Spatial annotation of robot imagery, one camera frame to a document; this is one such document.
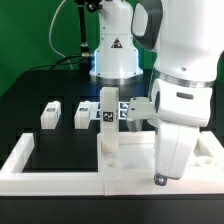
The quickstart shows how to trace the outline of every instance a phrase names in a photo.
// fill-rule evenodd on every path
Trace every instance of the small white block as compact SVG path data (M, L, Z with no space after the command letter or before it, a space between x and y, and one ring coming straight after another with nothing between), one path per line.
M102 149L107 152L118 150L118 102L119 89L103 87L100 91L100 132Z
M80 102L76 111L74 122L75 129L88 129L90 123L91 102Z
M40 118L41 128L55 129L60 115L61 115L61 103L58 101L48 103Z

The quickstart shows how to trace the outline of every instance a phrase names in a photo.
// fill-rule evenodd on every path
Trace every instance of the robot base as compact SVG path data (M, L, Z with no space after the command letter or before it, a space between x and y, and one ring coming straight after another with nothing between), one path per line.
M143 79L143 71L142 70L140 70L140 72L138 74L131 76L130 78L120 78L120 79L105 78L105 77L102 77L101 75L96 75L92 72L90 73L91 81L102 83L104 85L126 85L126 84L130 84L135 81L142 80L142 79Z

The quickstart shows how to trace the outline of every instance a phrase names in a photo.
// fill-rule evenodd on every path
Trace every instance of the black sticker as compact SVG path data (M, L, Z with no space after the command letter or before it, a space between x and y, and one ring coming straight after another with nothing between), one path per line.
M103 121L113 122L114 121L114 113L113 112L103 112Z
M127 111L120 111L120 118L125 119L127 117Z
M118 38L116 38L116 40L112 44L111 48L123 48L122 45L121 45L121 42Z
M120 103L120 109L127 110L129 106L129 103Z
M54 112L55 111L55 108L48 108L47 109L47 112Z
M80 108L79 111L88 111L88 108Z
M177 93L177 97L183 98L183 99L187 99L187 100L193 100L194 96L192 94L187 94L187 93Z

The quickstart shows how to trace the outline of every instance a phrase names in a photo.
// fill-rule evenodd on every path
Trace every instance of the black table surface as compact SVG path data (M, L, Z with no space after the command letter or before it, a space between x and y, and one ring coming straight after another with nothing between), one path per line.
M119 87L120 101L147 96L150 71L142 81ZM80 101L99 101L103 85L78 71L32 71L22 75L0 98L1 166L22 133L34 133L35 148L24 172L97 171L99 121L74 129ZM208 127L224 143L224 85L216 82ZM55 130L41 130L48 102L61 102ZM152 130L144 124L144 130ZM120 121L120 131L127 131ZM1 223L223 223L223 195L0 197Z

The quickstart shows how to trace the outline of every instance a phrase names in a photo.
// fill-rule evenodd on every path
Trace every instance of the white block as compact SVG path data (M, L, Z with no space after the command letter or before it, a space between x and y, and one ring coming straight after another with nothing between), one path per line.
M90 123L91 102L80 102L76 111L74 122L75 129L88 129Z
M55 129L60 115L61 115L61 103L58 101L48 103L40 118L41 128Z
M107 152L118 150L118 102L118 88L102 88L100 91L100 132L102 134L102 149Z
M33 134L23 134L2 167L0 174L21 173L33 148Z

